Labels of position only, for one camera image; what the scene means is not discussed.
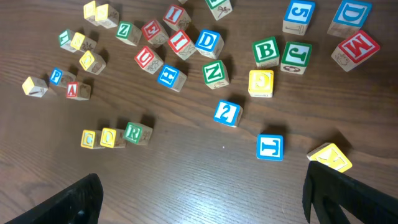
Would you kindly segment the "yellow O block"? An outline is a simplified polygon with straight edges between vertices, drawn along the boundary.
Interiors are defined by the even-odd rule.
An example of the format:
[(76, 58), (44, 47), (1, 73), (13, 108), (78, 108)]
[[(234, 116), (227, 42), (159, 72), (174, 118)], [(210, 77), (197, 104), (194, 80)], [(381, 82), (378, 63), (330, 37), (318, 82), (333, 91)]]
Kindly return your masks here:
[(124, 148), (126, 147), (126, 140), (124, 139), (123, 129), (103, 128), (100, 138), (100, 145), (109, 148)]

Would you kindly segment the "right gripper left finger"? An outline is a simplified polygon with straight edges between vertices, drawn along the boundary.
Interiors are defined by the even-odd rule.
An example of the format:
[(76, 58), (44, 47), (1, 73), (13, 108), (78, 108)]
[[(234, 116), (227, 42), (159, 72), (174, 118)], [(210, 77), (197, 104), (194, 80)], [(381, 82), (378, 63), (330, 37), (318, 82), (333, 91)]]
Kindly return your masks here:
[(97, 224), (103, 195), (99, 176), (88, 174), (7, 224)]

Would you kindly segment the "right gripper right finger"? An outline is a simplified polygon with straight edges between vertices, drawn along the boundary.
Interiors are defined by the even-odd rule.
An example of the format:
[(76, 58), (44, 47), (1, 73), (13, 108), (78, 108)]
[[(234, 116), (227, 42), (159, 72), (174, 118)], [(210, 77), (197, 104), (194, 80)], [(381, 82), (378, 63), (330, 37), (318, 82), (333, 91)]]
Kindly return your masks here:
[(315, 209), (320, 223), (349, 223), (347, 210), (363, 223), (397, 223), (397, 199), (318, 161), (308, 165), (303, 185), (305, 218)]

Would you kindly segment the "green R block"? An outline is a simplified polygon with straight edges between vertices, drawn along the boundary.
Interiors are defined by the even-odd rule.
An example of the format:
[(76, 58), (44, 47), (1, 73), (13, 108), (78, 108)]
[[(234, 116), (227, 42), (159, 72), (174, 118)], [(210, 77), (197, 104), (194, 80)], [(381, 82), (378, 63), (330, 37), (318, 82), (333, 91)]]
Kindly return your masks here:
[(141, 123), (128, 122), (123, 138), (133, 144), (146, 146), (153, 129)]

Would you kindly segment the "yellow C block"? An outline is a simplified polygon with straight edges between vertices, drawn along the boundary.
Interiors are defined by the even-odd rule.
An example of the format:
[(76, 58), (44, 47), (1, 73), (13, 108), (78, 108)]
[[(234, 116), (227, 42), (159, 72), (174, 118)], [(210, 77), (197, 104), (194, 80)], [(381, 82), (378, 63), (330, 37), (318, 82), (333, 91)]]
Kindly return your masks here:
[(102, 149), (104, 146), (100, 144), (101, 140), (100, 130), (84, 129), (81, 136), (80, 146), (87, 149)]

